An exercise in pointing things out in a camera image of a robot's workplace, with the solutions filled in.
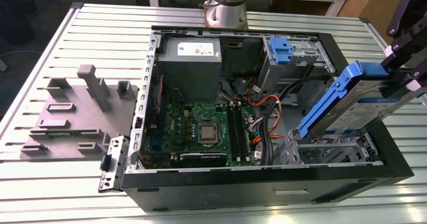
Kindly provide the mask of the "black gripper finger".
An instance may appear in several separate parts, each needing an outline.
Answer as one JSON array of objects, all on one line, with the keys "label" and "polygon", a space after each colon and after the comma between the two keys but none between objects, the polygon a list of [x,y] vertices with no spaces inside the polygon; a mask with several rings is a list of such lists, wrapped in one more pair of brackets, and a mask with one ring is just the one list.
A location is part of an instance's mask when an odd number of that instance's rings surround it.
[{"label": "black gripper finger", "polygon": [[380,64],[398,69],[427,47],[427,0],[399,1],[386,33],[392,38],[391,53]]},{"label": "black gripper finger", "polygon": [[379,91],[384,98],[403,98],[411,94],[419,97],[427,92],[427,68],[383,67],[388,76],[380,78]]}]

